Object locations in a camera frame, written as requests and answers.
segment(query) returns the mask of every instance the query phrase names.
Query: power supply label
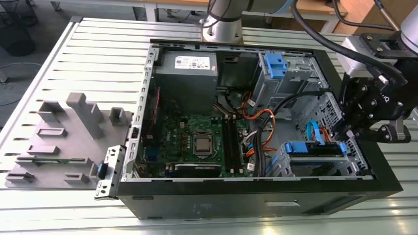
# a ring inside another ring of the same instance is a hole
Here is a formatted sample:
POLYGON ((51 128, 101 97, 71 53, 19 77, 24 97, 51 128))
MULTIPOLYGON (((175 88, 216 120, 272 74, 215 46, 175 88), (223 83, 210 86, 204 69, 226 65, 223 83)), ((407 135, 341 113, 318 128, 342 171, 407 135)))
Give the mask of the power supply label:
POLYGON ((178 56, 175 69, 210 70, 210 58, 198 56, 178 56))

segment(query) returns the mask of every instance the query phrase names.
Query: slotted metal workbench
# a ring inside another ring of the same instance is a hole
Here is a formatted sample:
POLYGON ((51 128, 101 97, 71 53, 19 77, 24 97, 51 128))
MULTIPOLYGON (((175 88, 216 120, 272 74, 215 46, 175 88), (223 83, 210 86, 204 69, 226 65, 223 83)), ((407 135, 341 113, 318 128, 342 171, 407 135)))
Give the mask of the slotted metal workbench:
MULTIPOLYGON (((84 92, 100 109, 135 111, 150 39, 198 41, 200 29, 178 23, 84 18, 69 23, 44 66, 0 132, 0 232, 75 232, 79 234, 417 234, 418 126, 410 144, 381 148, 402 183, 403 192, 370 200, 330 215, 312 217, 139 221, 121 201, 93 201, 92 190, 17 190, 4 188, 4 176, 28 148, 44 100, 64 100, 84 92)), ((343 35, 328 35, 342 43, 343 35)), ((324 49, 303 32, 244 28, 246 44, 324 49)), ((342 75, 335 53, 328 56, 342 75)))

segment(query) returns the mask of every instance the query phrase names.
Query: green circuit board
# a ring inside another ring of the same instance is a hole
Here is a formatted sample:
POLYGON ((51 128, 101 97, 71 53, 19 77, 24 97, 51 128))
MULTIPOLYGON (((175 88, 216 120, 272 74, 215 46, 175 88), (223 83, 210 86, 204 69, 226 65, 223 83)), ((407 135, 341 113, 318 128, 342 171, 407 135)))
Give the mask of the green circuit board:
MULTIPOLYGON (((222 117, 211 116, 164 116, 162 118, 160 147, 158 159, 148 164, 148 172, 152 176, 163 176, 163 164, 166 163, 206 163, 222 166, 222 177, 246 177, 248 172, 231 173, 224 167, 224 149, 222 133, 222 117), (194 153, 196 135, 211 136, 212 153, 204 159, 194 153)), ((239 142, 248 131, 246 120, 236 120, 236 132, 239 142)))

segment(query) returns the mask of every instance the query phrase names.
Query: floor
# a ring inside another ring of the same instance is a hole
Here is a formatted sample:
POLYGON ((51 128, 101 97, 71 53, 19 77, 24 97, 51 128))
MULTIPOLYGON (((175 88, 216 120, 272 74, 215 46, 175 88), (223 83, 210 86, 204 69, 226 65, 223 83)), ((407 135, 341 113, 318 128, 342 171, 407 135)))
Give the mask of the floor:
MULTIPOLYGON (((63 2, 60 4, 61 11, 56 12, 48 1, 35 0, 35 4, 33 9, 39 23, 29 27, 28 31, 36 44, 36 51, 28 56, 13 57, 0 48, 0 66, 16 62, 41 64, 72 16, 135 20, 132 8, 126 6, 71 4, 63 2)), ((204 16, 204 12, 198 12, 198 16, 190 15, 188 13, 190 11, 186 10, 179 12, 174 10, 174 17, 168 18, 164 10, 160 10, 159 19, 163 22, 196 24, 199 19, 204 16)), ((263 17, 244 16, 243 26, 264 27, 263 17)), ((9 77, 9 83, 7 85, 0 85, 0 129, 4 126, 17 103, 5 106, 1 105, 16 101, 23 96, 33 77, 36 76, 37 69, 39 68, 35 65, 15 65, 3 69, 3 72, 9 77)))

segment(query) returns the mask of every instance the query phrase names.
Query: motherboard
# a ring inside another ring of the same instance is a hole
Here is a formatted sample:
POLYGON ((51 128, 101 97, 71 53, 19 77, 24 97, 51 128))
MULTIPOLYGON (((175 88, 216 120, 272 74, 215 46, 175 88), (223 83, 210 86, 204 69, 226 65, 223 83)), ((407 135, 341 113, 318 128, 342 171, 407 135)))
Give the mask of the motherboard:
POLYGON ((248 123, 235 116, 164 115, 158 147, 144 147, 140 177, 246 177, 242 140, 248 123))

